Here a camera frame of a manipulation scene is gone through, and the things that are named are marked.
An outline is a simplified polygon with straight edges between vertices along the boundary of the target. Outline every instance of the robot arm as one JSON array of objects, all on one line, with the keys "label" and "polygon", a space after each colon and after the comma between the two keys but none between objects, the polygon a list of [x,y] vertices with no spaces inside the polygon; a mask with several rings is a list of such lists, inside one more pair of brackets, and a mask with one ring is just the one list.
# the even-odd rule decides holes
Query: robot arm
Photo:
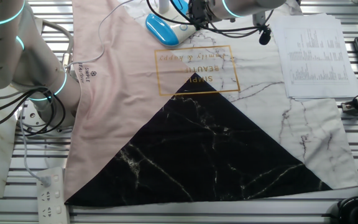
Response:
[{"label": "robot arm", "polygon": [[211,0],[206,4],[213,22],[237,19],[280,7],[286,0]]},{"label": "robot arm", "polygon": [[[20,91],[32,86],[46,86],[65,106],[66,116],[62,126],[74,123],[76,107],[80,100],[80,86],[66,73],[63,65],[45,43],[35,25],[31,7],[25,0],[0,0],[0,89],[13,84]],[[36,108],[45,108],[48,100],[35,93],[30,100]],[[60,108],[52,121],[62,118]],[[39,112],[45,122],[50,110]]]}]

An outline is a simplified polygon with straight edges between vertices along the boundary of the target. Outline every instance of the white cable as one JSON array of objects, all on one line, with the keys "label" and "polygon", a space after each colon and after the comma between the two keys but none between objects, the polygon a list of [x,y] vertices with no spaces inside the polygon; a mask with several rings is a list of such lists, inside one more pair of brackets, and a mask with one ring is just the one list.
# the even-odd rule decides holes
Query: white cable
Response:
[{"label": "white cable", "polygon": [[35,175],[29,169],[29,165],[27,165],[27,141],[26,141],[26,138],[25,138],[25,133],[24,133],[24,128],[23,128],[23,111],[24,111],[24,107],[22,108],[22,111],[20,112],[20,129],[22,131],[23,145],[24,145],[24,167],[32,177],[35,177],[36,179],[41,181],[41,183],[44,185],[44,187],[49,187],[50,184],[51,184],[50,177],[39,177],[39,176]]},{"label": "white cable", "polygon": [[124,5],[124,4],[127,4],[131,1],[135,1],[135,0],[128,0],[126,2],[123,2],[121,4],[119,4],[117,7],[115,7],[99,24],[99,29],[98,29],[98,35],[99,35],[99,40],[100,40],[100,43],[102,44],[102,53],[97,56],[96,58],[93,58],[91,60],[87,60],[87,61],[79,61],[79,62],[72,62],[72,63],[69,63],[65,68],[70,68],[70,66],[74,65],[74,64],[78,64],[78,63],[87,63],[87,62],[94,62],[96,61],[97,59],[101,58],[103,55],[104,55],[104,43],[103,43],[103,40],[102,40],[102,37],[100,36],[100,27],[102,26],[103,22],[116,10],[118,9],[120,6]]}]

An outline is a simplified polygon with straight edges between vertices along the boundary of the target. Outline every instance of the cable connector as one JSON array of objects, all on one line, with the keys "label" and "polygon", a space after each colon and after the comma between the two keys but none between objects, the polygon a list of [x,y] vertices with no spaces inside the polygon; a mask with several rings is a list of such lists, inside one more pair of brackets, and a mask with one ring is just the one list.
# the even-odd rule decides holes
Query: cable connector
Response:
[{"label": "cable connector", "polygon": [[67,65],[69,63],[71,63],[72,61],[72,56],[70,53],[64,53],[63,54],[63,60],[62,60],[62,65],[63,65],[63,68],[65,68],[66,72],[67,73],[70,73],[70,67],[68,67]]},{"label": "cable connector", "polygon": [[49,187],[52,184],[50,176],[40,177],[39,179],[44,187]]}]

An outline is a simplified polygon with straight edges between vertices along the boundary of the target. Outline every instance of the cloth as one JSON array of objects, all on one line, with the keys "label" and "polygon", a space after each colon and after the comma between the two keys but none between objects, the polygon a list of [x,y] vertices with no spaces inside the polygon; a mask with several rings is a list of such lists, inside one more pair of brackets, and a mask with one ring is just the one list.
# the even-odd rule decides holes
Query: cloth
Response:
[{"label": "cloth", "polygon": [[[116,0],[99,0],[97,4],[73,2],[74,61],[99,54],[98,25],[118,4]],[[297,3],[288,0],[272,19],[299,11]],[[220,77],[221,81],[212,82],[211,86],[319,179],[331,189],[358,185],[357,169],[335,101],[302,103],[286,98],[273,40],[264,47],[259,46],[257,34],[232,40],[201,31],[179,46],[185,51],[165,50],[160,55],[162,51],[156,50],[165,48],[144,27],[148,13],[144,1],[118,9],[102,26],[104,56],[75,67],[82,94],[65,173],[66,200],[95,178],[188,81],[189,74],[184,71],[191,71],[195,62],[184,58],[190,54],[202,56],[193,47],[212,47],[201,50],[218,55],[212,69],[219,72],[213,78]],[[251,24],[252,19],[244,18],[219,26],[229,29]],[[206,62],[196,63],[203,63],[209,70]],[[197,72],[200,68],[203,71],[203,67],[197,66]],[[222,71],[232,76],[225,76]]]}]

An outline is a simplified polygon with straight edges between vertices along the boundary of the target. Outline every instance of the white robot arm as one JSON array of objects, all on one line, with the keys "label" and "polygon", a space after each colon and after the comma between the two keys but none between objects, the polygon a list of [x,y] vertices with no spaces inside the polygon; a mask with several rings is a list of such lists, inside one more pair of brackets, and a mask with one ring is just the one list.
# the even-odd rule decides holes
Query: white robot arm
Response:
[{"label": "white robot arm", "polygon": [[[0,0],[0,89],[11,84],[20,91],[45,86],[55,93],[65,107],[62,126],[71,126],[80,100],[80,86],[67,74],[63,65],[39,34],[31,7],[25,0]],[[36,108],[49,104],[41,93],[30,100]],[[62,118],[62,108],[52,121]],[[39,112],[42,119],[50,119],[51,110]]]},{"label": "white robot arm", "polygon": [[[146,0],[153,12],[146,20],[146,27],[162,44],[174,47],[182,43],[199,29],[208,29],[226,37],[241,38],[263,31],[260,43],[266,45],[270,40],[271,30],[265,25],[268,18],[265,11],[275,9],[286,0],[160,0],[156,12],[150,0]],[[253,15],[254,27],[220,31],[215,22],[230,20]],[[248,34],[234,37],[230,32],[253,30]]]}]

